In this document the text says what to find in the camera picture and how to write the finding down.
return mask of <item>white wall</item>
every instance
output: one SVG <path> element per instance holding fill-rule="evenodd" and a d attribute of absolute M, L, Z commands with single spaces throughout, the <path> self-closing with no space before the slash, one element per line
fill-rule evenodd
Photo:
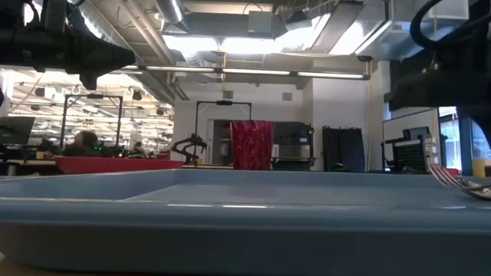
<path fill-rule="evenodd" d="M 314 123 L 314 80 L 310 80 L 302 91 L 302 118 L 306 123 Z"/>
<path fill-rule="evenodd" d="M 399 110 L 394 110 L 392 111 L 392 119 L 395 119 L 395 118 L 398 118 L 398 117 L 402 117 L 402 116 L 407 116 L 407 115 L 411 115 L 411 114 L 414 114 L 414 113 L 418 113 L 418 112 L 422 112 L 422 111 L 425 111 L 425 110 L 428 110 L 430 109 L 429 107 L 405 107 L 405 108 L 401 108 Z"/>
<path fill-rule="evenodd" d="M 382 125 L 386 117 L 387 105 L 384 104 L 384 94 L 390 91 L 390 62 L 380 61 L 377 70 L 368 81 L 368 148 L 367 167 L 371 170 L 382 170 L 383 141 Z"/>
<path fill-rule="evenodd" d="M 323 170 L 322 127 L 357 127 L 367 134 L 367 81 L 313 80 L 314 170 Z"/>
<path fill-rule="evenodd" d="M 174 115 L 173 142 L 186 139 L 194 132 L 195 111 L 197 100 L 221 100 L 221 84 L 181 84 L 191 100 L 177 101 Z M 302 91 L 296 90 L 295 85 L 287 84 L 227 84 L 227 90 L 233 90 L 234 102 L 252 103 L 253 120 L 269 121 L 303 121 L 302 118 Z M 282 101 L 283 92 L 292 92 L 293 101 Z M 199 106 L 198 133 L 206 139 L 208 136 L 207 125 L 209 120 L 248 120 L 249 107 L 246 105 L 216 106 L 215 104 Z M 206 160 L 204 152 L 197 155 Z M 171 159 L 183 160 L 179 153 L 171 153 Z"/>

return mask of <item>person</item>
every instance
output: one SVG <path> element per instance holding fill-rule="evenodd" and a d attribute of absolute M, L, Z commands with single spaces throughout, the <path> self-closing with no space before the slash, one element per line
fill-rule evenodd
<path fill-rule="evenodd" d="M 147 154 L 145 153 L 145 150 L 143 149 L 141 142 L 135 143 L 135 146 L 133 147 L 133 152 L 131 155 L 133 158 L 146 158 L 147 157 Z"/>
<path fill-rule="evenodd" d="M 91 131 L 81 131 L 75 136 L 73 144 L 67 146 L 63 156 L 99 157 L 101 154 L 95 150 L 97 135 Z"/>

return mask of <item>yellow object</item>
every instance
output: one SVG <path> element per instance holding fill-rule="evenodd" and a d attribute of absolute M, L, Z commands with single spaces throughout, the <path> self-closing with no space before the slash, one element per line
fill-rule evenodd
<path fill-rule="evenodd" d="M 491 160 L 489 159 L 473 159 L 473 175 L 476 178 L 486 178 L 486 173 L 484 172 L 485 166 L 491 166 Z"/>
<path fill-rule="evenodd" d="M 36 159 L 44 159 L 44 152 L 36 152 Z"/>

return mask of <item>black cable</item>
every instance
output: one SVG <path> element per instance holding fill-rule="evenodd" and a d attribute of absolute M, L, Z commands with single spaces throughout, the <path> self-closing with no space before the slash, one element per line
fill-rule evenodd
<path fill-rule="evenodd" d="M 32 3 L 32 1 L 26 1 L 25 3 L 27 5 L 29 5 L 29 7 L 31 7 L 32 13 L 34 14 L 33 20 L 35 21 L 35 23 L 39 23 L 39 21 L 40 21 L 39 13 L 38 13 L 38 10 L 36 9 L 36 7 L 34 6 L 34 4 Z"/>
<path fill-rule="evenodd" d="M 413 21 L 411 22 L 410 35 L 414 42 L 423 48 L 436 50 L 438 48 L 448 47 L 456 42 L 461 42 L 463 39 L 472 37 L 468 34 L 469 32 L 478 28 L 486 27 L 491 21 L 491 14 L 483 16 L 482 18 L 460 26 L 458 29 L 456 29 L 454 32 L 441 39 L 440 41 L 433 41 L 425 37 L 422 33 L 421 22 L 423 21 L 423 17 L 425 16 L 425 14 L 428 13 L 428 11 L 431 10 L 433 6 L 437 5 L 441 1 L 442 0 L 429 0 L 426 4 L 423 5 L 423 7 L 420 8 L 420 10 L 414 16 Z"/>

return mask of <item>window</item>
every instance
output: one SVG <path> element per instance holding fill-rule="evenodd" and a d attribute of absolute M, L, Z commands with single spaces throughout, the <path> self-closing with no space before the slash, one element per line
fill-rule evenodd
<path fill-rule="evenodd" d="M 440 133 L 445 139 L 447 168 L 462 170 L 459 121 L 455 107 L 440 107 Z"/>
<path fill-rule="evenodd" d="M 440 127 L 441 133 L 447 137 L 445 140 L 447 168 L 461 170 L 459 121 L 457 119 L 448 120 L 442 122 Z"/>
<path fill-rule="evenodd" d="M 491 149 L 483 131 L 472 122 L 472 141 L 473 141 L 473 158 L 491 159 Z"/>

